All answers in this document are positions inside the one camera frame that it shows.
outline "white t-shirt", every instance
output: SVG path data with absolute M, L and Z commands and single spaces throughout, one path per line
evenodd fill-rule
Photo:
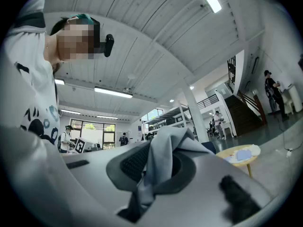
M 60 140 L 61 141 L 61 145 L 60 145 L 60 148 L 63 149 L 63 150 L 70 150 L 68 146 L 62 144 L 62 142 L 64 142 L 64 143 L 67 144 L 67 142 L 70 141 L 70 140 L 71 140 L 71 135 L 68 134 L 68 133 L 66 133 L 66 132 L 63 132 L 61 134 L 61 140 Z
M 217 126 L 220 124 L 220 121 L 216 121 L 219 120 L 219 117 L 217 115 L 214 116 L 214 125 Z
M 23 14 L 41 11 L 45 0 L 29 0 L 23 7 Z M 3 48 L 25 83 L 33 90 L 34 100 L 24 103 L 20 127 L 31 131 L 43 140 L 57 145 L 60 127 L 53 68 L 44 59 L 45 33 L 25 33 L 11 29 L 3 42 Z M 22 94 L 22 88 L 11 88 L 14 94 Z

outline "staircase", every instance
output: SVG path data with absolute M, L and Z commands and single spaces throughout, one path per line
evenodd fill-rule
M 237 136 L 254 131 L 263 125 L 262 120 L 235 96 L 225 99 L 231 113 Z

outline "cable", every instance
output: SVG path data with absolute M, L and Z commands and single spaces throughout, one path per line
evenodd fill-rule
M 278 118 L 277 118 L 277 120 L 278 120 L 278 124 L 279 124 L 280 131 L 282 131 L 282 135 L 283 135 L 283 147 L 284 147 L 284 149 L 287 150 L 287 151 L 292 152 L 293 150 L 296 150 L 296 149 L 300 148 L 301 145 L 303 144 L 303 141 L 301 142 L 301 144 L 299 145 L 299 147 L 297 147 L 297 148 L 295 148 L 295 149 L 290 150 L 290 149 L 286 149 L 286 148 L 285 148 L 285 136 L 284 136 L 284 132 L 285 132 L 285 131 L 284 131 L 283 129 L 281 129 L 281 124 L 280 124 L 280 121 L 279 121 Z

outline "floor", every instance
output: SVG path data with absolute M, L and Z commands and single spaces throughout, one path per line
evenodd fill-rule
M 276 116 L 268 115 L 267 125 L 262 126 L 255 131 L 232 138 L 231 134 L 228 133 L 229 129 L 227 129 L 226 140 L 219 140 L 217 139 L 217 136 L 210 137 L 209 140 L 214 143 L 217 152 L 239 145 L 255 144 L 259 146 L 280 135 L 282 133 L 281 130 L 285 131 L 289 129 L 301 118 L 303 118 L 303 111 L 294 113 L 294 115 L 289 114 L 289 120 L 284 122 L 282 122 L 281 114 L 277 114 Z
M 281 132 L 277 119 L 274 116 L 267 118 L 268 126 L 263 126 L 254 132 L 232 139 L 217 140 L 212 137 L 217 150 L 223 150 L 243 144 L 257 144 L 261 154 L 250 164 L 253 178 L 260 182 L 273 196 L 289 191 L 295 184 L 303 167 L 303 112 L 290 115 L 290 119 L 281 122 Z M 292 154 L 286 157 L 288 148 Z M 248 174 L 247 167 L 241 170 Z

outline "stair railing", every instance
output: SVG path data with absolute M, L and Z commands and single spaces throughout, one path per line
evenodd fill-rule
M 247 95 L 238 91 L 238 96 L 242 99 L 243 103 L 248 107 L 247 104 L 251 105 L 254 109 L 256 109 L 260 115 L 263 122 L 263 125 L 267 124 L 266 116 L 262 107 L 262 104 L 257 95 L 254 95 L 254 99 L 248 97 Z
M 219 101 L 219 99 L 218 99 L 217 95 L 214 94 L 214 95 L 211 95 L 210 97 L 202 100 L 201 102 L 199 102 L 197 104 L 198 104 L 199 109 L 202 109 L 202 108 L 206 108 L 218 101 Z

